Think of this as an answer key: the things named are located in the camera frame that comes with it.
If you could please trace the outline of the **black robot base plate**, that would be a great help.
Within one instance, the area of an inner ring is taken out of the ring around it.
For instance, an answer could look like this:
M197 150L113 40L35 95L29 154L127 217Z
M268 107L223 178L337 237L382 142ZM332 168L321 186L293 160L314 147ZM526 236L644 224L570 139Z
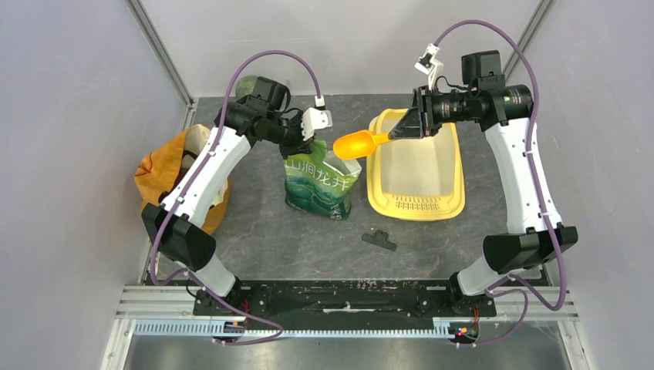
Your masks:
M427 317L494 317L494 299L464 296L449 280L243 280L223 298L251 315L389 312Z

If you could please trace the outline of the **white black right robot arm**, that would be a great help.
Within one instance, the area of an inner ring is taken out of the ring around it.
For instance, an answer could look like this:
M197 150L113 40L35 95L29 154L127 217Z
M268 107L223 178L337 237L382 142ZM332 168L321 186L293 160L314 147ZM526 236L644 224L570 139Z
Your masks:
M390 130L391 140L435 136L446 123L474 122L490 144L501 176L507 208L507 232L484 238L483 255L455 274L445 305L465 315L476 295L519 273L557 258L578 241L574 226L562 223L551 199L537 148L535 99L525 85L509 86L497 50L462 57L464 89L438 92L443 65L430 44L415 67L428 83L414 89L410 108Z

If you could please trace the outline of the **black bag clip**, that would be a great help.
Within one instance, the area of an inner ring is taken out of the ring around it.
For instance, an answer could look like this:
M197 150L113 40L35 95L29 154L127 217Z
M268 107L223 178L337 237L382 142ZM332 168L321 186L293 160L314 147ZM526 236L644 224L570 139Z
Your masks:
M388 251L396 251L397 245L389 240L389 234L382 230L375 230L372 233L364 233L362 241L381 247Z

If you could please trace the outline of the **green cat litter bag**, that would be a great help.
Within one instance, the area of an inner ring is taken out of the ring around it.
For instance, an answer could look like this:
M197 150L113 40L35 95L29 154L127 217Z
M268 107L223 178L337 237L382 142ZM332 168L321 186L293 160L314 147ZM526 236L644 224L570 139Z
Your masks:
M285 202L290 207L332 220L349 218L350 190L362 167L357 160L342 160L324 140L313 141L311 153L284 160Z

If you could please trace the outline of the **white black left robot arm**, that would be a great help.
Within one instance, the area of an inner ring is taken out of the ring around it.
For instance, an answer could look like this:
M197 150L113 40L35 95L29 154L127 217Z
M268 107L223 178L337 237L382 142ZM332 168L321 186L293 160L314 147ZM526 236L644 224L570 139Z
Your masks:
M224 315L237 312L237 278L219 260L216 241L202 229L209 210L235 166L258 141L279 147L282 157L309 153L316 130L331 126L323 96L306 110L292 109L287 86L265 77L235 101L225 100L197 159L158 205L147 204L142 219L153 252L162 254L214 292L212 304Z

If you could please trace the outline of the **orange plastic litter scoop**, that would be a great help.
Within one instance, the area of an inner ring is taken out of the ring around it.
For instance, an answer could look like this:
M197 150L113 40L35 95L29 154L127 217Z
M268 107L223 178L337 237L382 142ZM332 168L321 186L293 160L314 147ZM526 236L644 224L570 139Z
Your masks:
M388 133L360 130L339 137L332 146L333 153L342 160L356 160L373 154L378 146L393 141Z

